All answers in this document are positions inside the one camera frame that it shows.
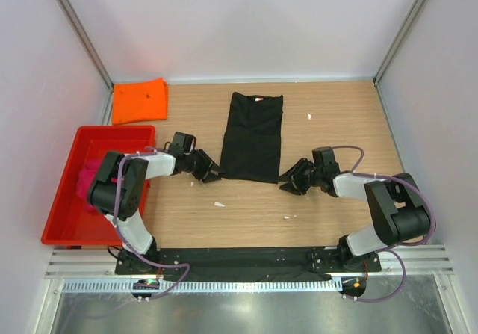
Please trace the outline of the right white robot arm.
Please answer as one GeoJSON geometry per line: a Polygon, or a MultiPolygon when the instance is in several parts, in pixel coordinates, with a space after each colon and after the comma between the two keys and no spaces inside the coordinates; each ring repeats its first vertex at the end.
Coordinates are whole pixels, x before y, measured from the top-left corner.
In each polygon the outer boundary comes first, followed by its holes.
{"type": "Polygon", "coordinates": [[[390,250],[406,241],[426,240],[436,229],[435,215],[426,197],[408,173],[395,176],[356,172],[364,150],[351,170],[342,170],[335,150],[342,146],[325,146],[312,150],[312,159],[301,158],[279,176],[279,188],[302,196],[310,188],[337,198],[367,203],[372,224],[338,240],[334,260],[341,270],[353,271],[373,253],[390,250]]]}

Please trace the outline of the black t shirt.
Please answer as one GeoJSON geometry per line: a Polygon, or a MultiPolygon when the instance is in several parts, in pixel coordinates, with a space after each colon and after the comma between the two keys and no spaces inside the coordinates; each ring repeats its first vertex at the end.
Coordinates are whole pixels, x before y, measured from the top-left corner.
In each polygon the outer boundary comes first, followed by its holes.
{"type": "Polygon", "coordinates": [[[283,96],[232,94],[220,156],[221,177],[278,182],[283,104],[283,96]]]}

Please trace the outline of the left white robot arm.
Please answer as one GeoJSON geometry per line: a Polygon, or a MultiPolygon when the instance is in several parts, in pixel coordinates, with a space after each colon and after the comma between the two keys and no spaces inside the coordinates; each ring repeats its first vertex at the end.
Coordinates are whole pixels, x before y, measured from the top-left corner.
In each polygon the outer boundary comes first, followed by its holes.
{"type": "Polygon", "coordinates": [[[132,264],[143,274],[163,265],[153,235],[140,214],[145,182],[164,176],[189,173],[197,181],[220,180],[223,169],[191,134],[176,132],[160,149],[124,154],[107,152],[87,192],[87,202],[104,215],[122,242],[123,252],[133,256],[132,264]]]}

